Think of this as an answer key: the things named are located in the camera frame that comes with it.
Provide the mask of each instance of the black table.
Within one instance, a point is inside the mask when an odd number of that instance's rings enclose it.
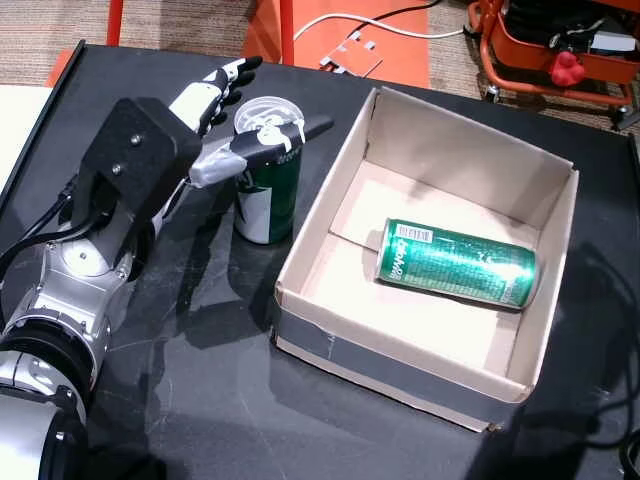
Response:
[[[53,201],[113,103],[165,102],[222,58],[97,46],[69,75],[5,191],[2,247]],[[295,232],[372,86],[264,65],[245,98],[277,95],[335,127],[305,146]],[[113,308],[114,337],[89,415],[87,479],[615,478],[615,442],[639,385],[638,188],[630,141],[453,95],[395,86],[575,162],[573,236],[538,388],[511,425],[476,434],[276,350],[265,309],[292,239],[250,245],[233,186],[194,192]],[[229,109],[232,117],[234,108]],[[231,133],[231,122],[216,130]],[[7,310],[38,275],[15,262]]]

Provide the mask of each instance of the green soda can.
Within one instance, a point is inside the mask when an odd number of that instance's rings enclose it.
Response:
[[[526,307],[538,282],[531,250],[404,220],[388,219],[376,278],[515,309]]]
[[[304,120],[300,109],[280,97],[246,102],[234,117],[236,133],[268,125]],[[248,240],[268,244],[282,240],[293,228],[302,147],[276,157],[261,168],[247,169],[237,178],[235,227]]]

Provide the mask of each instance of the open cardboard box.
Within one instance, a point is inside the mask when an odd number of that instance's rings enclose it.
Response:
[[[278,278],[276,345],[470,429],[500,423],[540,374],[577,186],[566,160],[372,91]],[[535,250],[533,301],[513,312],[376,282],[388,217]]]

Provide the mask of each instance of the carpet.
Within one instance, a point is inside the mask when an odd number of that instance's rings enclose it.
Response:
[[[401,8],[407,2],[397,4]],[[0,83],[43,85],[61,50],[81,38],[104,43],[107,5],[106,0],[0,0]],[[429,32],[460,28],[467,5],[445,0],[431,9]],[[254,9],[255,0],[125,0],[121,44],[238,56]],[[428,56],[431,88],[482,98],[487,80],[475,40],[463,35],[431,40]],[[596,128],[611,126],[604,106],[510,92],[503,92],[501,103]],[[640,133],[640,124],[629,131]]]

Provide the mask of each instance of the robotic hand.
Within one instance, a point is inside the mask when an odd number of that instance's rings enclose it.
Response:
[[[6,324],[0,305],[0,464],[8,478],[77,476],[86,408],[111,333],[107,307],[139,274],[184,186],[265,165],[331,127],[327,117],[269,126],[203,154],[202,137],[232,89],[251,81],[260,63],[229,63],[188,85],[168,108],[153,98],[118,101],[58,201],[0,256],[2,280],[19,252],[46,244],[40,281]],[[38,233],[64,206],[71,208],[61,229]]]

